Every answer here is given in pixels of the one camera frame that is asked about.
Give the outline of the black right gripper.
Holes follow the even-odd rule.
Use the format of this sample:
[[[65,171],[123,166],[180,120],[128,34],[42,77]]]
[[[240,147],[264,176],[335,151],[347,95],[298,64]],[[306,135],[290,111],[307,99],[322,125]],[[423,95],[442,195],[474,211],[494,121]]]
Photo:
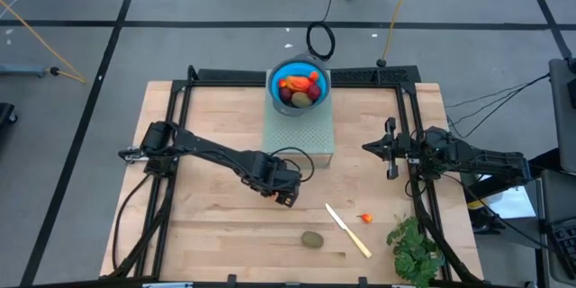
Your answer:
[[[364,150],[378,158],[386,158],[389,163],[386,173],[388,179],[396,179],[399,176],[396,158],[405,158],[412,163],[416,163],[419,159],[420,142],[408,133],[395,134],[395,131],[396,119],[390,117],[385,122],[385,136],[363,145]]]

